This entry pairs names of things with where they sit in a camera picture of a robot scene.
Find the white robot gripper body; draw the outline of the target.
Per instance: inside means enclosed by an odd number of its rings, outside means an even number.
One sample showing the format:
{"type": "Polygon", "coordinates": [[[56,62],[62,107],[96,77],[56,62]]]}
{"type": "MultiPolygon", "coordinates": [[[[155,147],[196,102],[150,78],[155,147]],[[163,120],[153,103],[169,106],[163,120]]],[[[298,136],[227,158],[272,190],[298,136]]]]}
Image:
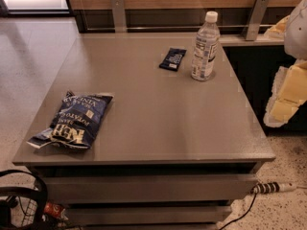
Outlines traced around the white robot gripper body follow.
{"type": "Polygon", "coordinates": [[[301,0],[290,14],[284,33],[284,49],[296,59],[307,59],[307,0],[301,0]]]}

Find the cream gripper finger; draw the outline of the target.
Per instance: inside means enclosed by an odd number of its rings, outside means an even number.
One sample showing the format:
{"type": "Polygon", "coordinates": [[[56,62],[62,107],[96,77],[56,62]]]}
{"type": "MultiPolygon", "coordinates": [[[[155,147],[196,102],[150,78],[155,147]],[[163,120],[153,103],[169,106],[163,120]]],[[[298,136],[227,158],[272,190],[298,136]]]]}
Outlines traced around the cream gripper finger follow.
{"type": "Polygon", "coordinates": [[[289,18],[290,16],[287,15],[279,20],[275,25],[271,26],[265,31],[264,36],[268,38],[283,39],[289,18]]]}
{"type": "Polygon", "coordinates": [[[272,84],[266,113],[267,127],[282,127],[307,101],[307,61],[297,60],[289,68],[280,66],[272,84]]]}

